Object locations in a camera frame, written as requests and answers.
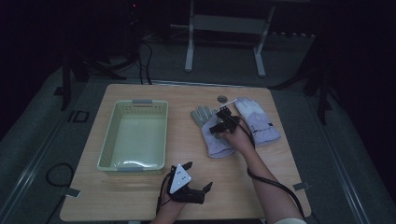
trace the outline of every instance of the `human arm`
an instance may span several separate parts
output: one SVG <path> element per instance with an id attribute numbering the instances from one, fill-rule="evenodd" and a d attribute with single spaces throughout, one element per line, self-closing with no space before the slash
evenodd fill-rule
<path id="1" fill-rule="evenodd" d="M 172 224 L 183 210 L 185 203 L 177 203 L 171 200 L 166 191 L 163 192 L 160 210 L 157 216 L 150 222 L 151 224 Z"/>
<path id="2" fill-rule="evenodd" d="M 233 133 L 226 132 L 221 135 L 242 154 L 251 173 L 278 182 L 251 144 L 247 134 L 242 130 L 242 128 L 247 130 L 245 122 L 241 119 L 239 124 L 242 127 L 238 126 Z M 253 179 L 252 182 L 268 223 L 290 217 L 303 219 L 286 191 L 256 179 Z"/>

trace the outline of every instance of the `small black device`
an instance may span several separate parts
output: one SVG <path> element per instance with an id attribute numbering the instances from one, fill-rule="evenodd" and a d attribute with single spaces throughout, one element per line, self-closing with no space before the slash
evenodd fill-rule
<path id="1" fill-rule="evenodd" d="M 209 128 L 211 133 L 224 133 L 226 130 L 230 130 L 230 133 L 233 133 L 235 131 L 239 123 L 239 117 L 231 116 L 231 111 L 227 106 L 221 107 L 216 116 L 221 119 L 221 122 Z"/>
<path id="2" fill-rule="evenodd" d="M 192 161 L 187 162 L 184 165 L 179 164 L 178 166 L 172 165 L 171 172 L 166 175 L 161 184 L 160 196 L 158 197 L 156 214 L 160 211 L 160 207 L 169 201 L 178 203 L 200 203 L 203 204 L 205 201 L 205 195 L 212 188 L 213 182 L 210 182 L 203 187 L 202 190 L 190 189 L 189 183 L 191 181 L 190 175 L 187 170 L 192 167 Z M 163 199 L 163 188 L 166 180 L 169 178 L 169 183 L 166 188 L 166 193 L 171 198 L 169 201 L 162 203 Z"/>

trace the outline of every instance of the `work glove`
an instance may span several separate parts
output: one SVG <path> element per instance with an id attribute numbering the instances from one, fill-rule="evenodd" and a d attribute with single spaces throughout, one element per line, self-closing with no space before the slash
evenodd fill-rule
<path id="1" fill-rule="evenodd" d="M 191 111 L 191 117 L 198 127 L 201 128 L 208 156 L 219 159 L 232 155 L 235 150 L 231 148 L 225 139 L 217 138 L 215 134 L 210 132 L 209 128 L 218 124 L 216 113 L 216 110 L 210 110 L 207 106 L 198 106 L 196 110 Z"/>
<path id="2" fill-rule="evenodd" d="M 234 103 L 253 133 L 256 146 L 264 145 L 280 137 L 279 132 L 256 101 L 240 97 L 236 98 Z"/>

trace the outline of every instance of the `metal frame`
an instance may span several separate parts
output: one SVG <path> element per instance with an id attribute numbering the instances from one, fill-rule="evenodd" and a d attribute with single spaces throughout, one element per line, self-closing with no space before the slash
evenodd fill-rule
<path id="1" fill-rule="evenodd" d="M 266 20 L 200 15 L 194 14 L 194 0 L 190 0 L 189 45 L 187 48 L 186 65 L 184 67 L 185 71 L 192 71 L 194 30 L 210 30 L 260 35 L 260 42 L 253 48 L 253 53 L 256 60 L 258 75 L 259 77 L 264 77 L 265 69 L 262 62 L 262 47 L 268 35 L 274 12 L 275 7 L 272 6 Z"/>

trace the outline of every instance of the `plastic basket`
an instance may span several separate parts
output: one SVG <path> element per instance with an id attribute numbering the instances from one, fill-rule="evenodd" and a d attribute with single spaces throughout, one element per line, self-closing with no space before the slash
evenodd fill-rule
<path id="1" fill-rule="evenodd" d="M 133 173 L 161 170 L 167 118 L 168 102 L 164 100 L 117 101 L 97 168 Z"/>

